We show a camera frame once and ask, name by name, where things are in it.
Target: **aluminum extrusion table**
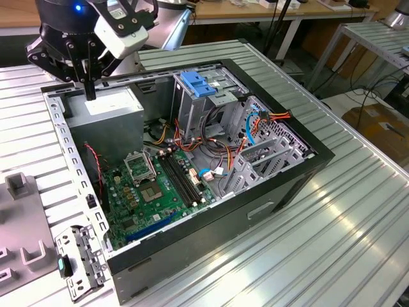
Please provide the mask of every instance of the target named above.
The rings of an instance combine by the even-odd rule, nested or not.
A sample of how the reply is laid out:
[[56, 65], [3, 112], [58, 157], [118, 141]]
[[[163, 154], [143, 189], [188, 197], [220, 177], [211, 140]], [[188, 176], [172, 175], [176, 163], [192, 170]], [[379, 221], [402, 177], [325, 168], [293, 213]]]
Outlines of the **aluminum extrusion table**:
[[307, 85], [308, 90], [311, 90], [342, 35], [351, 38], [351, 42], [348, 44], [346, 51], [344, 51], [338, 59], [334, 66], [334, 70], [336, 70], [346, 59], [353, 46], [356, 43], [359, 43], [385, 60], [384, 63], [380, 65], [377, 72], [374, 73], [375, 78], [378, 77], [387, 63], [394, 65], [396, 68], [404, 68], [402, 71], [409, 73], [409, 57], [401, 52], [402, 47], [409, 45], [409, 28], [402, 31], [396, 31], [381, 22], [341, 24], [315, 66], [312, 77]]
[[[409, 176], [249, 44], [141, 52], [149, 69], [232, 58], [335, 154], [284, 210], [126, 306], [392, 306], [409, 284]], [[34, 175], [53, 236], [85, 223], [34, 66], [0, 70], [0, 180]], [[117, 306], [112, 280], [78, 306]], [[71, 306], [52, 272], [2, 306]]]

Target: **desk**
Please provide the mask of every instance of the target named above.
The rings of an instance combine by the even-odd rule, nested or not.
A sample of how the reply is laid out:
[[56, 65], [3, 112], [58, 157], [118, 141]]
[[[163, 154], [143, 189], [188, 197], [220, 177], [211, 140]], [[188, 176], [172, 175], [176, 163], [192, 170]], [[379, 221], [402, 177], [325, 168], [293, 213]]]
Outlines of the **desk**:
[[[125, 306], [392, 306], [409, 284], [408, 174], [248, 43], [142, 51], [147, 70], [233, 59], [335, 157], [285, 209]], [[33, 65], [0, 69], [0, 182], [35, 176], [53, 236], [87, 223]], [[76, 306], [118, 307], [110, 279]], [[54, 271], [2, 306], [73, 306]]]
[[[292, 21], [277, 54], [277, 59], [284, 59], [299, 25], [304, 19], [364, 17], [363, 21], [368, 22], [377, 11], [378, 9], [372, 6], [368, 10], [354, 8], [352, 11], [337, 12], [323, 6], [316, 0], [309, 0], [308, 3], [301, 4], [297, 10], [288, 10], [284, 20]], [[267, 9], [258, 4], [249, 4], [239, 8], [228, 0], [222, 0], [219, 3], [203, 2], [197, 4], [196, 19], [195, 21], [192, 19], [190, 23], [228, 24], [271, 21], [273, 13], [274, 9]], [[36, 14], [0, 8], [0, 35], [37, 34], [39, 25], [40, 19]]]

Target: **motherboard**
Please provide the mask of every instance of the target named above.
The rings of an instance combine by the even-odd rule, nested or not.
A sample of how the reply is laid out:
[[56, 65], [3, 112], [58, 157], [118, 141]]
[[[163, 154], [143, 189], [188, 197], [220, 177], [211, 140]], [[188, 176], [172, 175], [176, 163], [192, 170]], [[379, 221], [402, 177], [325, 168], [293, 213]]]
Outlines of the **motherboard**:
[[215, 202], [196, 173], [182, 150], [154, 157], [137, 153], [104, 172], [112, 247], [117, 250]]

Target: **blue drive bay latch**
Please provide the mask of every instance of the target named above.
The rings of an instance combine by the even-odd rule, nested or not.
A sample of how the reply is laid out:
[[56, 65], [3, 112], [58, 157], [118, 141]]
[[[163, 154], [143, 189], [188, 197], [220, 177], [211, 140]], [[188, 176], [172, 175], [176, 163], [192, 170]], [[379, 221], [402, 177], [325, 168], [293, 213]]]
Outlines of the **blue drive bay latch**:
[[183, 82], [194, 92], [196, 97], [205, 97], [216, 94], [216, 89], [212, 88], [204, 77], [197, 72], [181, 72], [180, 77]]

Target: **green circuit board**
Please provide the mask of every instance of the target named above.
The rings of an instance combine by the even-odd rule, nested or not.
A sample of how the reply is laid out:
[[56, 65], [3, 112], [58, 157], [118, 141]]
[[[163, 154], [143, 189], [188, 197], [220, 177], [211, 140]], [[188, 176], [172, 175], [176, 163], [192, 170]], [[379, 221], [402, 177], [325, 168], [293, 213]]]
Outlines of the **green circuit board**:
[[[182, 167], [194, 168], [197, 171], [183, 151], [177, 150], [173, 157], [182, 164]], [[196, 207], [184, 204], [158, 158], [152, 157], [150, 161], [157, 177], [155, 181], [142, 182], [138, 187], [134, 185], [125, 163], [103, 173], [109, 199], [109, 210], [105, 210], [105, 216], [110, 228], [109, 238], [115, 250], [127, 245], [130, 242], [130, 235], [149, 230], [160, 223], [169, 224], [177, 221], [215, 202], [213, 193], [203, 182], [202, 191], [197, 187], [194, 189], [204, 202], [199, 202]], [[130, 167], [133, 174], [144, 173], [148, 169], [139, 159]]]

